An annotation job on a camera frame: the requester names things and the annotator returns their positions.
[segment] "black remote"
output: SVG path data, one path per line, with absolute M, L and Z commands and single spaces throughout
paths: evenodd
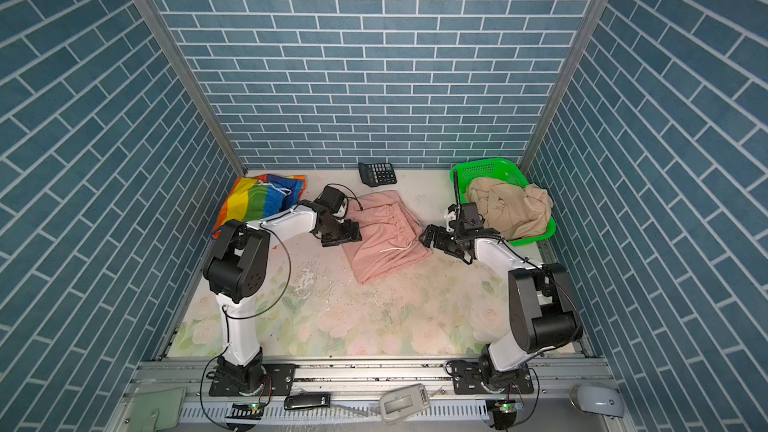
M 360 180 L 368 187 L 388 186 L 397 184 L 395 169 L 389 162 L 378 164 L 357 163 L 357 169 L 360 171 Z
M 315 409 L 320 407 L 331 406 L 331 394 L 327 393 L 311 393 L 311 394 L 299 394 L 289 395 L 283 401 L 283 408 L 285 410 L 304 410 Z

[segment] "beige cloth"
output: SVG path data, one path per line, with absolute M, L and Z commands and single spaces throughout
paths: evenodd
M 466 197 L 477 204 L 485 226 L 495 228 L 507 240 L 543 234 L 552 216 L 552 199 L 534 184 L 518 187 L 497 178 L 478 177 L 469 183 Z

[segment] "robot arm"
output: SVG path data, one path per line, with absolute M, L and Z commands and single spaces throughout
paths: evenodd
M 504 388 L 509 383 L 504 372 L 581 337 L 576 293 L 564 266 L 526 258 L 507 244 L 498 231 L 485 227 L 473 202 L 460 203 L 455 172 L 453 183 L 456 204 L 448 209 L 446 227 L 427 226 L 420 240 L 427 247 L 434 242 L 436 248 L 467 264 L 477 260 L 507 280 L 510 331 L 487 346 L 480 357 L 483 382 Z M 552 302 L 540 304 L 538 292 Z
M 302 200 L 281 214 L 248 223 L 229 220 L 221 226 L 203 269 L 227 336 L 216 365 L 218 380 L 242 394 L 258 393 L 264 386 L 261 346 L 253 324 L 242 319 L 257 315 L 255 294 L 266 279 L 270 247 L 304 232 L 318 237 L 323 247 L 360 241 L 357 222 L 337 217 L 345 197 L 326 186 L 314 201 Z

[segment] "mounting plate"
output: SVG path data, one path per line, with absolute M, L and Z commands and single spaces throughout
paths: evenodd
M 293 387 L 293 375 L 296 372 L 296 365 L 263 364 L 263 367 L 265 375 L 272 378 L 272 395 L 289 395 Z M 249 395 L 242 395 L 240 393 L 242 389 L 238 388 L 235 383 L 226 380 L 223 375 L 217 374 L 216 370 L 208 372 L 206 376 L 213 381 L 208 390 L 208 395 L 211 397 L 251 397 Z M 264 380 L 267 384 L 269 383 L 267 377 L 264 377 Z M 266 397 L 267 395 L 267 390 L 264 390 L 263 396 Z
M 480 371 L 480 366 L 477 362 L 467 362 L 462 360 L 460 363 L 449 367 L 454 374 L 453 391 L 456 395 L 487 394 L 488 392 L 496 393 L 495 390 L 489 390 L 483 385 L 482 379 L 480 379 L 482 372 Z M 527 367 L 504 372 L 504 374 L 509 374 L 510 384 L 514 382 L 520 387 L 521 394 L 532 394 L 534 392 L 533 382 L 531 381 L 531 375 Z M 507 386 L 499 393 L 506 394 L 507 392 L 516 394 L 518 391 L 514 386 L 512 386 L 511 389 L 510 386 Z

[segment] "floor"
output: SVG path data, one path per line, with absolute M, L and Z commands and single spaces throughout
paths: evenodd
M 375 189 L 361 184 L 357 171 L 303 175 L 307 189 L 302 198 L 310 200 L 330 182 L 351 187 L 358 196 L 398 190 L 424 226 L 444 224 L 444 209 L 454 202 L 444 170 L 398 171 L 397 184 Z M 296 236 L 286 246 L 293 261 L 286 296 L 254 320 L 266 356 L 475 355 L 508 330 L 506 284 L 480 264 L 466 265 L 435 251 L 419 264 L 360 285 L 341 248 L 323 248 L 310 234 Z M 540 258 L 535 244 L 522 250 Z M 285 254 L 270 251 L 267 280 L 256 294 L 258 310 L 272 303 L 286 274 Z M 221 352 L 222 342 L 216 301 L 201 279 L 169 356 L 211 357 Z

